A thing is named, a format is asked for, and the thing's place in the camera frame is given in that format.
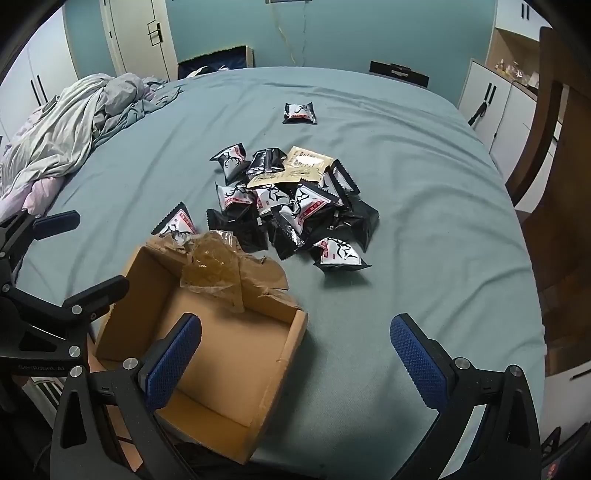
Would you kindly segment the beige sachet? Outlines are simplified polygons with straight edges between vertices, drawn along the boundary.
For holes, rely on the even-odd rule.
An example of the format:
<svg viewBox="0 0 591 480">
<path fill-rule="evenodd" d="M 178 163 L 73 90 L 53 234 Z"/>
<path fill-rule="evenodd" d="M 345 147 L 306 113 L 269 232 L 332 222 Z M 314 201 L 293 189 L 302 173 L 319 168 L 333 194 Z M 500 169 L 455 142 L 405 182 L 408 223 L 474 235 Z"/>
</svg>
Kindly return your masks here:
<svg viewBox="0 0 591 480">
<path fill-rule="evenodd" d="M 284 160 L 283 166 L 287 173 L 293 174 L 294 177 L 304 179 L 311 182 L 318 182 L 322 179 L 325 169 L 335 162 L 335 158 L 321 154 L 303 147 L 293 146 L 290 152 L 287 153 L 287 159 Z"/>
<path fill-rule="evenodd" d="M 276 185 L 280 183 L 297 183 L 301 181 L 303 174 L 300 172 L 274 172 L 274 173 L 262 173 L 254 176 L 247 186 L 249 189 L 259 188 L 260 186 Z"/>
</svg>

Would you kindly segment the lone black white snack packet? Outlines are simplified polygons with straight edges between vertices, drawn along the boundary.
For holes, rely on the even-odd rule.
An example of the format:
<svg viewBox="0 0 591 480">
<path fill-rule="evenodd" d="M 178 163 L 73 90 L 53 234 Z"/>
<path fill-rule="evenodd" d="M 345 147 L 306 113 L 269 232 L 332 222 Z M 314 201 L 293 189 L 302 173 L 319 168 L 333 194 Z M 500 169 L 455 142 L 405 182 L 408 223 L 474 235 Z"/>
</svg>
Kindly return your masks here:
<svg viewBox="0 0 591 480">
<path fill-rule="evenodd" d="M 305 123 L 315 125 L 318 123 L 315 114 L 314 103 L 307 104 L 286 103 L 283 109 L 283 124 Z"/>
</svg>

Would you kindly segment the white bedroom door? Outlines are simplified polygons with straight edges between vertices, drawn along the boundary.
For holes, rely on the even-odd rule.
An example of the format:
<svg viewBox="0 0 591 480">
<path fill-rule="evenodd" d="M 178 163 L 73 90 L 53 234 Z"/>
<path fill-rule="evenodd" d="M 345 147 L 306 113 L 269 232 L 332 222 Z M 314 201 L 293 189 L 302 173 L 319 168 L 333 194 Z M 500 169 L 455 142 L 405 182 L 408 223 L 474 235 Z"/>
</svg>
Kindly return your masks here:
<svg viewBox="0 0 591 480">
<path fill-rule="evenodd" d="M 118 75 L 174 81 L 177 58 L 164 0 L 100 0 L 108 50 Z"/>
</svg>

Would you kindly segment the crumpled grey blanket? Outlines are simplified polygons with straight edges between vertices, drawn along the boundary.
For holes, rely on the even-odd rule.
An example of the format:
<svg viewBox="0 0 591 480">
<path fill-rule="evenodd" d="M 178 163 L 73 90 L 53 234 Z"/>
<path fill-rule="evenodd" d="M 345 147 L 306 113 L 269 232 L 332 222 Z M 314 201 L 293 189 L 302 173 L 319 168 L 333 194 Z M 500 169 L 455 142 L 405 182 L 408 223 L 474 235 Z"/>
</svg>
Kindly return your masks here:
<svg viewBox="0 0 591 480">
<path fill-rule="evenodd" d="M 133 73 L 91 74 L 27 118 L 1 153 L 1 218 L 42 214 L 96 147 L 174 101 L 179 86 Z"/>
</svg>

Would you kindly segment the open cardboard box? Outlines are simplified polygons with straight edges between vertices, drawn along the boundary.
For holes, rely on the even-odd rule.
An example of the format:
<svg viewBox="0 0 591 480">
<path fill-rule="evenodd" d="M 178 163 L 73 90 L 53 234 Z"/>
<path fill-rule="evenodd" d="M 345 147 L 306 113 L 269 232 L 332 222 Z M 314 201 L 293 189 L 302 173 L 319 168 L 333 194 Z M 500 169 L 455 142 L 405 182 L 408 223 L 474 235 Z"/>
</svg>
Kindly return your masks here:
<svg viewBox="0 0 591 480">
<path fill-rule="evenodd" d="M 151 237 L 128 263 L 129 291 L 111 308 L 95 343 L 97 360 L 109 368 L 142 357 L 184 313 L 197 315 L 200 345 L 156 413 L 182 440 L 239 464 L 259 446 L 308 321 L 287 293 L 280 264 L 258 259 L 270 288 L 246 288 L 245 310 L 233 312 L 181 287 L 186 251 L 171 238 Z"/>
</svg>

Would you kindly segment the clear tape wrap on box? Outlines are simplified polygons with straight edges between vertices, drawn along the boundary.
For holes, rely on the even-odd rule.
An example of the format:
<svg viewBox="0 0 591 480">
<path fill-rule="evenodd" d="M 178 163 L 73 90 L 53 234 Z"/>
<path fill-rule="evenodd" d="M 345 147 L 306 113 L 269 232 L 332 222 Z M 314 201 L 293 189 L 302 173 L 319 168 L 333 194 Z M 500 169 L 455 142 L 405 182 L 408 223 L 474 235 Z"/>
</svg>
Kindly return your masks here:
<svg viewBox="0 0 591 480">
<path fill-rule="evenodd" d="M 180 286 L 221 301 L 233 312 L 245 310 L 245 289 L 266 292 L 263 261 L 245 253 L 229 231 L 212 230 L 191 236 L 183 244 L 186 263 Z"/>
</svg>

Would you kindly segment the teal bed sheet mattress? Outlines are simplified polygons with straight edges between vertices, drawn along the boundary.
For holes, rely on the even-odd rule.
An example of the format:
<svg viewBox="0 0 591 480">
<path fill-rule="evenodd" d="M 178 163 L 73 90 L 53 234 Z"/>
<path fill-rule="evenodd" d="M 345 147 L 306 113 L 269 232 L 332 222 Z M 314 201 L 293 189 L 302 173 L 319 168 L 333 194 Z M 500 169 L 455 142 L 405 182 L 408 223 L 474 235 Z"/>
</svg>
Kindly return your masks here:
<svg viewBox="0 0 591 480">
<path fill-rule="evenodd" d="M 18 286 L 60 302 L 120 273 L 175 206 L 280 263 L 308 314 L 257 461 L 386 479 L 436 417 L 390 339 L 409 314 L 454 357 L 519 366 L 543 404 L 544 328 L 502 175 L 447 99 L 408 83 L 271 67 L 179 83 L 58 194 L 72 232 L 34 243 Z"/>
</svg>

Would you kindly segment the white wardrobe left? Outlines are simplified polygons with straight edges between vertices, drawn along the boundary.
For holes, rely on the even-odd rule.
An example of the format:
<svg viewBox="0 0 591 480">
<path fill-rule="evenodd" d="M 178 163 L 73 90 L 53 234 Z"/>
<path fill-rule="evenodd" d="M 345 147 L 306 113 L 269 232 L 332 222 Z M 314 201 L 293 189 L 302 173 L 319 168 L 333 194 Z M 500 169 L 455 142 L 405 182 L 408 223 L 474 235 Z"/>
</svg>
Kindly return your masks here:
<svg viewBox="0 0 591 480">
<path fill-rule="evenodd" d="M 78 80 L 58 9 L 35 32 L 1 83 L 1 136 L 9 142 L 29 115 Z"/>
</svg>

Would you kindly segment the black snack packet right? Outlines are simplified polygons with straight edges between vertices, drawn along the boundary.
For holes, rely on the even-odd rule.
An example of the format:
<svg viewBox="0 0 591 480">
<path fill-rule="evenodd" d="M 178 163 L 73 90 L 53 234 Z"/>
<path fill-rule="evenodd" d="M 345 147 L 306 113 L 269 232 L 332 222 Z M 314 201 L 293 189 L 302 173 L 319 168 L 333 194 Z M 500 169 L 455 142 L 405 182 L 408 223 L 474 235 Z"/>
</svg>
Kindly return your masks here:
<svg viewBox="0 0 591 480">
<path fill-rule="evenodd" d="M 379 221 L 380 213 L 377 209 L 353 196 L 349 197 L 349 207 L 335 217 L 331 233 L 342 240 L 355 240 L 367 252 Z"/>
</svg>

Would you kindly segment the snack packet far left pile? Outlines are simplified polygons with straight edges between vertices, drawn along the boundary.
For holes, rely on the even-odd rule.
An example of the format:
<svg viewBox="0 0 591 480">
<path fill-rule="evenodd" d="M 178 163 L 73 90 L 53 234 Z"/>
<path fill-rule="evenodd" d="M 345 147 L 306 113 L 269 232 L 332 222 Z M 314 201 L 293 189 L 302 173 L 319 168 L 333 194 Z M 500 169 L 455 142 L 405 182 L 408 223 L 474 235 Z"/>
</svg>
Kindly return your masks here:
<svg viewBox="0 0 591 480">
<path fill-rule="evenodd" d="M 221 149 L 211 157 L 211 162 L 217 162 L 221 167 L 226 185 L 235 183 L 242 178 L 250 165 L 245 146 L 242 143 Z"/>
</svg>

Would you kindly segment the snack packet centre pile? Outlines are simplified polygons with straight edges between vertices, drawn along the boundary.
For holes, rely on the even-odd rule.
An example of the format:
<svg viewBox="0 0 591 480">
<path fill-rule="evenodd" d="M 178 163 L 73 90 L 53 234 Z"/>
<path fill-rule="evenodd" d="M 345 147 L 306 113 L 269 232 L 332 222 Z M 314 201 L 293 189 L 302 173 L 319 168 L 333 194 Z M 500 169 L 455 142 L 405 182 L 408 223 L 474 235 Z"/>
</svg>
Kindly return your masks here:
<svg viewBox="0 0 591 480">
<path fill-rule="evenodd" d="M 301 234 L 308 218 L 327 208 L 337 207 L 338 200 L 338 197 L 322 190 L 318 184 L 301 180 L 295 190 L 293 202 L 290 205 L 273 207 L 271 211 L 280 215 L 280 218 Z"/>
</svg>

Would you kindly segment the snack packet upper right pile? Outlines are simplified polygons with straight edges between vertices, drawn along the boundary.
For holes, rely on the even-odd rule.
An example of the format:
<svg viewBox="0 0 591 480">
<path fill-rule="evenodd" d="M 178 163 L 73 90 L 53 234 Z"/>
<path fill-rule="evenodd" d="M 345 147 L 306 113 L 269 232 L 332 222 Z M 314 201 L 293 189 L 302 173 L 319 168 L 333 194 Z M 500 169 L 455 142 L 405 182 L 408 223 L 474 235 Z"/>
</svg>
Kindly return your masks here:
<svg viewBox="0 0 591 480">
<path fill-rule="evenodd" d="M 351 207 L 352 198 L 361 193 L 353 177 L 349 175 L 349 171 L 339 159 L 335 159 L 331 165 L 325 168 L 320 187 L 339 198 L 337 202 L 339 208 Z"/>
</svg>

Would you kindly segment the black snack packet top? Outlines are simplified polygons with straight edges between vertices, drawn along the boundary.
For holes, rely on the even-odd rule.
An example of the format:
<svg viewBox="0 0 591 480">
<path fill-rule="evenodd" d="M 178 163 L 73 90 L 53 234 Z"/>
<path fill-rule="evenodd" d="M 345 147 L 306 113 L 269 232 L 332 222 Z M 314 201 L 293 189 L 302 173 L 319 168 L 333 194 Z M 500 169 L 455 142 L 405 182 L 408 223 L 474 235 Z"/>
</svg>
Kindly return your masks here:
<svg viewBox="0 0 591 480">
<path fill-rule="evenodd" d="M 287 154 L 277 147 L 257 150 L 252 154 L 252 162 L 245 171 L 246 177 L 252 179 L 260 174 L 283 171 L 286 159 Z"/>
</svg>

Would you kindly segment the dark storage bin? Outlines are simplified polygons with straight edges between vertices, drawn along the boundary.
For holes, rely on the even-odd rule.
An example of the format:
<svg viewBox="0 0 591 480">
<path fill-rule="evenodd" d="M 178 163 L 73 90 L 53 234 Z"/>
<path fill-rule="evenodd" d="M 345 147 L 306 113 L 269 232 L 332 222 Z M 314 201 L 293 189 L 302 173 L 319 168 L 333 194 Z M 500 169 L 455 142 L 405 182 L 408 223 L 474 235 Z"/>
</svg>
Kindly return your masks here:
<svg viewBox="0 0 591 480">
<path fill-rule="evenodd" d="M 240 45 L 202 54 L 178 64 L 177 78 L 184 79 L 218 70 L 236 70 L 254 67 L 254 52 Z"/>
</svg>

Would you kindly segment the black box beyond bed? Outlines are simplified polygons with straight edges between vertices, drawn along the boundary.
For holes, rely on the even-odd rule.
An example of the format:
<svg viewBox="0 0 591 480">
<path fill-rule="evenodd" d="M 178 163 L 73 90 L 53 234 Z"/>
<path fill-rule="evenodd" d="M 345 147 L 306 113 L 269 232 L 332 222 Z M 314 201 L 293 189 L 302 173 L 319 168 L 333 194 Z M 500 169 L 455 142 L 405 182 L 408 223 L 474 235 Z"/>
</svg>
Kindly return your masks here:
<svg viewBox="0 0 591 480">
<path fill-rule="evenodd" d="M 371 74 L 404 81 L 422 88 L 427 88 L 430 82 L 429 76 L 414 71 L 407 66 L 394 63 L 370 61 L 369 71 Z"/>
</svg>

